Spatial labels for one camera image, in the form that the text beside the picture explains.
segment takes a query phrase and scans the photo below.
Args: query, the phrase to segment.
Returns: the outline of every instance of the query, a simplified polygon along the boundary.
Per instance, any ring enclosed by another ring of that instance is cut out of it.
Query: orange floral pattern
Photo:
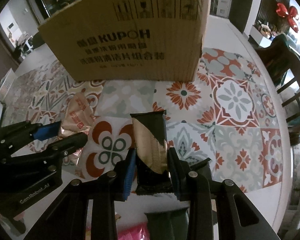
[[[258,70],[257,66],[251,62],[248,62],[248,68],[252,70],[253,74],[256,74],[258,77],[261,77],[261,72]]]
[[[196,142],[192,143],[191,148],[194,148],[195,151],[200,150],[200,147],[199,147],[199,145]]]
[[[244,135],[244,132],[246,131],[246,127],[236,127],[237,131],[239,131],[239,134]]]
[[[210,84],[209,76],[206,74],[202,74],[200,72],[197,72],[197,76],[201,81],[204,81],[207,85]]]
[[[179,109],[189,110],[189,106],[194,106],[197,100],[201,98],[194,84],[190,82],[174,82],[170,88],[167,88],[169,93],[166,95],[171,97],[171,101],[179,106]]]
[[[251,159],[249,158],[249,155],[247,155],[247,152],[244,149],[242,149],[242,151],[240,151],[240,155],[237,155],[237,159],[235,161],[238,165],[240,165],[240,169],[244,171],[244,169],[247,168],[247,164],[249,164]]]
[[[154,103],[153,103],[152,109],[153,109],[154,112],[164,110],[161,106],[158,106],[158,105],[157,105],[157,102],[154,102]],[[166,115],[166,121],[168,121],[168,120],[170,120],[170,119],[171,119],[171,117],[169,117],[169,116]]]
[[[208,136],[206,136],[206,134],[205,133],[202,133],[201,135],[200,135],[200,137],[205,141],[205,142],[207,142],[208,141],[208,139],[209,139],[209,137]]]
[[[245,187],[244,185],[242,185],[242,184],[241,184],[240,189],[241,189],[241,191],[242,191],[243,193],[247,193],[247,192],[248,192],[247,189],[246,189],[246,187]]]
[[[263,104],[266,112],[270,116],[275,116],[274,105],[273,105],[272,100],[270,99],[270,97],[268,95],[265,95],[265,96],[262,97],[262,99],[263,99],[262,104]]]
[[[197,119],[197,121],[202,124],[212,122],[213,120],[214,120],[214,109],[212,108],[212,106],[208,111],[205,111],[202,114],[201,119]]]
[[[168,149],[173,146],[174,146],[173,141],[172,140],[168,141]]]
[[[222,156],[220,156],[220,153],[216,153],[216,170],[220,168],[220,166],[222,166],[222,163],[225,160],[222,158]]]

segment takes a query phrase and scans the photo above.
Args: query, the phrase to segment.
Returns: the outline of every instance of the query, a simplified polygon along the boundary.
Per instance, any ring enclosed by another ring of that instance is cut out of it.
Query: snack package
[[[130,114],[137,157],[137,195],[173,192],[167,170],[166,111]]]
[[[150,240],[147,224],[140,224],[119,232],[118,240]]]
[[[90,109],[87,99],[83,93],[76,93],[68,104],[65,118],[61,122],[58,137],[65,138],[78,132],[89,134],[90,128],[95,121],[95,117]],[[82,149],[65,157],[63,164],[65,166],[77,165]]]

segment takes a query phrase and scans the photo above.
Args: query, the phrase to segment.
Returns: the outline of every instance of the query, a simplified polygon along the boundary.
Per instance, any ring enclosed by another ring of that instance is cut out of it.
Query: patterned tablecloth
[[[254,63],[238,54],[203,49],[193,82],[111,80],[75,82],[54,61],[13,84],[3,125],[23,120],[47,124],[63,118],[73,95],[83,92],[97,117],[78,165],[63,168],[86,179],[124,159],[133,145],[130,113],[167,110],[169,146],[190,164],[207,157],[213,179],[232,179],[243,192],[282,181],[282,149],[276,111]],[[53,139],[34,141],[24,153],[42,151]]]

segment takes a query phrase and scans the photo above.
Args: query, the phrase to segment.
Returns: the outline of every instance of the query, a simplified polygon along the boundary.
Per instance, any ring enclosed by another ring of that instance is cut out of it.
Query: doorway
[[[229,12],[230,22],[243,33],[251,10],[252,0],[232,0]]]

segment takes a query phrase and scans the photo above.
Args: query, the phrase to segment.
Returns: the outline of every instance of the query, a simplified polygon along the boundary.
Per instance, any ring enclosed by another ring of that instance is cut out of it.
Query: chair back
[[[278,94],[280,94],[285,89],[287,89],[295,81],[297,81],[299,88],[300,88],[300,59],[299,59],[299,57],[295,53],[288,51],[285,55],[283,55],[281,57],[281,59],[285,62],[285,71],[290,69],[292,74],[294,75],[294,77],[289,82],[287,82],[285,85],[283,85],[281,88],[279,88],[277,90]],[[282,103],[282,106],[285,107],[288,104],[292,103],[293,101],[299,100],[299,98],[300,98],[300,91],[298,93],[295,93],[295,95],[292,96],[291,98],[285,99],[285,101]],[[298,117],[300,117],[300,109],[298,110],[297,113],[287,117],[287,123],[291,122],[292,120],[294,120]],[[289,133],[290,133],[290,138],[294,138],[294,140],[295,140],[297,138],[297,135],[300,134],[300,124],[288,126],[288,129],[289,129]]]
[[[286,55],[290,49],[285,36],[280,34],[269,47],[256,49],[256,52],[266,66],[274,85],[279,85],[284,73],[289,69]]]

